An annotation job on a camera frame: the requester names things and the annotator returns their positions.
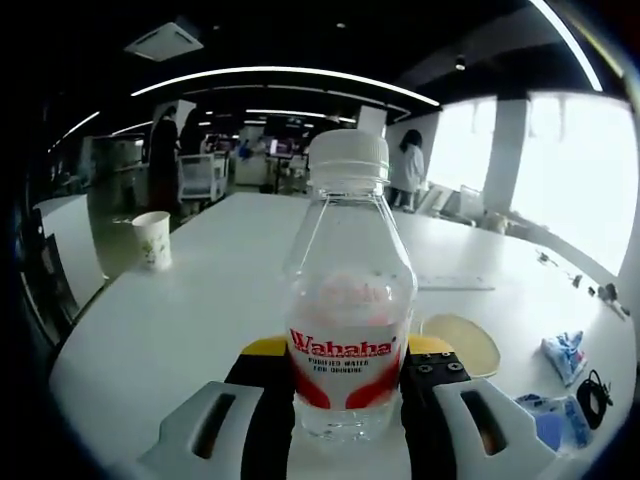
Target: cable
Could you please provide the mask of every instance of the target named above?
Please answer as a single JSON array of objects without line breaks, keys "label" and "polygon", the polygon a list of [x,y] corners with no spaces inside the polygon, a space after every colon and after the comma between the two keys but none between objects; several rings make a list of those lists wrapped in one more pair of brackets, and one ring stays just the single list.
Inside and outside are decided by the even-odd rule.
[{"label": "cable", "polygon": [[[607,405],[613,405],[613,401],[609,395],[610,390],[611,384],[608,386],[603,385],[600,380],[600,375],[598,375],[598,372],[595,370],[591,370],[591,372],[589,372],[589,378],[578,387],[576,397],[591,430],[595,430],[602,423],[602,418],[607,411]],[[597,411],[594,411],[591,407],[592,396],[598,403]]]}]

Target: white round table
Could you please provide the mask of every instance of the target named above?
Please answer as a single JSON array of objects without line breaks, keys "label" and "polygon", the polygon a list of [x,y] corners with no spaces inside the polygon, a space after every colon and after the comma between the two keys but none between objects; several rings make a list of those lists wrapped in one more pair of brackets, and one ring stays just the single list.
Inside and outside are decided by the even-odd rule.
[{"label": "white round table", "polygon": [[[50,386],[63,414],[104,466],[133,459],[157,441],[160,422],[211,380],[224,380],[242,348],[284,332],[277,281],[308,201],[238,193],[171,236],[174,264],[161,274],[123,274],[90,307],[56,361]],[[593,442],[575,455],[592,463],[629,413],[636,346],[621,319],[557,269],[540,247],[464,225],[395,215],[417,274],[479,274],[492,291],[420,291],[422,317],[454,313],[495,340],[501,365],[491,382],[507,395],[574,392],[595,368],[612,383]],[[584,330],[589,364],[565,389],[540,340]],[[410,478],[400,422],[342,461],[327,461],[294,431],[288,478]]]}]

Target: window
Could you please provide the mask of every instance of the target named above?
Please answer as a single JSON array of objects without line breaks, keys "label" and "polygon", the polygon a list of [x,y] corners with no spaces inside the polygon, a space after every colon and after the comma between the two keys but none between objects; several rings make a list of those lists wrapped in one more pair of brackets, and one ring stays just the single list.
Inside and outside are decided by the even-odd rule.
[{"label": "window", "polygon": [[427,180],[459,190],[466,185],[484,188],[493,130],[496,125],[496,97],[445,106],[427,171]]},{"label": "window", "polygon": [[512,209],[617,275],[638,193],[627,104],[582,94],[534,94]]}]

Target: bottle label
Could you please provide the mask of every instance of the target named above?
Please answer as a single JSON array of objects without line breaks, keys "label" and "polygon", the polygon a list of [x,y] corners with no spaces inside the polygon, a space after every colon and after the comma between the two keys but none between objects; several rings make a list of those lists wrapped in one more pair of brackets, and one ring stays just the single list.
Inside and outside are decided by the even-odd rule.
[{"label": "bottle label", "polygon": [[318,408],[349,410],[389,401],[407,349],[409,322],[291,327],[296,391]]}]

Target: ceiling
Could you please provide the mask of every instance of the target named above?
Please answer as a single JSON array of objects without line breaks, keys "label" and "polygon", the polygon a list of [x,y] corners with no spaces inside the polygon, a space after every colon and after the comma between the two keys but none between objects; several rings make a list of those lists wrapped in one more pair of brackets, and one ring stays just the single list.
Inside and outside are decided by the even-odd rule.
[{"label": "ceiling", "polygon": [[[374,101],[373,106],[376,102],[392,105],[382,107],[389,110],[392,121],[405,111],[420,115],[436,110],[380,87],[292,73],[218,75],[130,96],[167,79],[228,67],[280,65],[333,70],[405,86],[440,103],[488,93],[517,95],[535,88],[590,90],[560,37],[555,32],[541,34],[540,29],[548,29],[544,21],[527,20],[530,29],[514,28],[510,19],[517,17],[522,22],[527,8],[532,7],[525,0],[458,0],[438,4],[437,12],[427,7],[421,12],[399,8],[384,15],[313,12],[291,16],[292,12],[277,9],[229,14],[204,7],[149,12],[101,6],[95,12],[59,12],[36,22],[39,48],[32,57],[46,79],[43,101],[52,143],[95,111],[101,114],[75,136],[110,134],[148,121],[154,105],[176,98],[196,102],[204,110],[234,114],[247,108],[267,108],[324,114],[340,111],[343,116],[355,116],[358,107],[367,103],[344,95],[267,85],[366,97]],[[178,15],[200,31],[203,49],[160,63],[123,51],[132,41]],[[338,23],[345,28],[338,28]],[[495,38],[488,42],[488,36]],[[502,45],[497,50],[496,38]],[[516,50],[504,45],[513,45]],[[582,41],[581,45],[605,92],[620,95],[619,81],[589,45]],[[454,68],[460,53],[470,59],[464,72]],[[230,85],[256,86],[219,89]]]}]

